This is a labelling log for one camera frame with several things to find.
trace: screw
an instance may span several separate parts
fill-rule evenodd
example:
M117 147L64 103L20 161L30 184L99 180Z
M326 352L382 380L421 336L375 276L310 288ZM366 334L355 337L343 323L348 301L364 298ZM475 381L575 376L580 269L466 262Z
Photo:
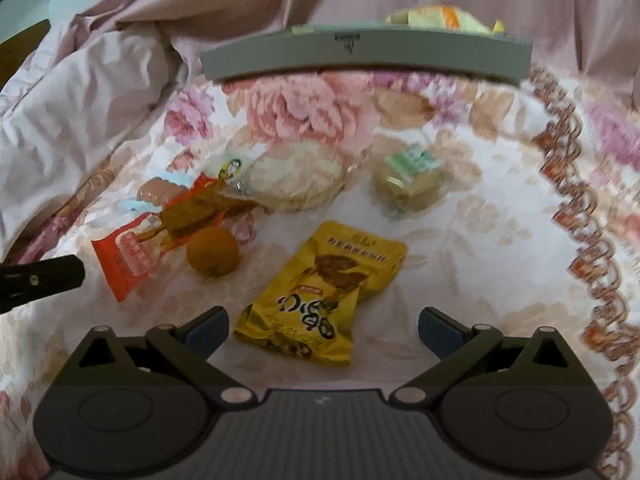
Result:
M220 397L229 404L244 404L245 402L249 402L253 399L254 394L251 390L247 390L241 386L236 386L234 388L227 388L226 390L223 390Z
M416 404L417 402L422 402L427 397L427 394L424 391L413 386L400 388L399 390L396 390L394 395L396 396L396 399L403 404Z

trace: triangular cutout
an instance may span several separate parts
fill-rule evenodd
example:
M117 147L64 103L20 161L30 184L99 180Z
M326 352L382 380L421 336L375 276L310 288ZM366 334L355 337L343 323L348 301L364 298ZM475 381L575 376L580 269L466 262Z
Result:
M103 337L97 337L84 354L79 366L85 368L114 362L116 362L116 358L113 356L107 340Z
M542 342L534 362L539 365L556 366L559 368L568 367L566 359L553 339L545 339Z

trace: yellow snack bag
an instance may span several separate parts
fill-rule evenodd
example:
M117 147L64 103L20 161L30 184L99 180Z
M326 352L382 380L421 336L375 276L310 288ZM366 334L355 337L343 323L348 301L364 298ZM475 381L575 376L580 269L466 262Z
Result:
M311 361L348 365L356 303L385 288L405 254L402 242L324 222L242 311L234 334Z

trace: small wrapped snack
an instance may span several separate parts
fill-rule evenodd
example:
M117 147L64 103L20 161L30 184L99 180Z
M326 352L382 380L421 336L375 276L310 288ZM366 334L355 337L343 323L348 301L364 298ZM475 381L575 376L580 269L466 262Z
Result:
M380 198L398 211L420 211L440 197L442 163L419 145L380 158L373 181Z
M356 303L399 270L402 242L324 222L241 314L241 340L328 365L348 365Z

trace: round orange object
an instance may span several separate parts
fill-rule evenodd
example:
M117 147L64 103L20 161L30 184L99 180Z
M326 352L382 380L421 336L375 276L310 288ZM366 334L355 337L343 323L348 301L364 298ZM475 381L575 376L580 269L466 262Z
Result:
M238 242L223 227L207 227L187 242L187 262L203 276L224 276L240 262Z

